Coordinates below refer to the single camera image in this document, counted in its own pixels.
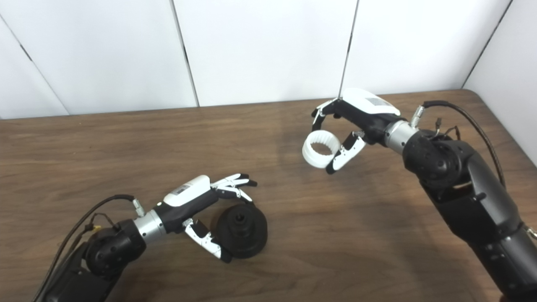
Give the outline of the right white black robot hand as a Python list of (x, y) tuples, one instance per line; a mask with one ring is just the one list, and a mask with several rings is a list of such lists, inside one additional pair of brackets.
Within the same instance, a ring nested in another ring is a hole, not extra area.
[[(352, 131), (340, 143), (330, 132), (321, 130), (328, 115), (344, 118), (359, 130)], [(305, 141), (302, 153), (305, 160), (316, 168), (334, 174), (356, 157), (365, 145), (387, 146), (385, 139), (391, 126), (408, 122), (391, 103), (363, 89), (346, 89), (341, 97), (326, 101), (311, 113), (311, 134)]]

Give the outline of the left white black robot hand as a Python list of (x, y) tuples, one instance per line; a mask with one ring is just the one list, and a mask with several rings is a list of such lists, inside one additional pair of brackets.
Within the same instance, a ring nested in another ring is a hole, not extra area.
[(220, 245), (201, 221), (194, 220), (194, 216), (220, 199), (238, 199), (253, 205), (253, 199), (240, 188), (257, 185), (248, 174), (232, 174), (216, 182), (202, 174), (171, 191), (152, 211), (167, 234), (184, 232), (207, 252), (224, 263), (230, 263), (233, 258), (230, 252)]

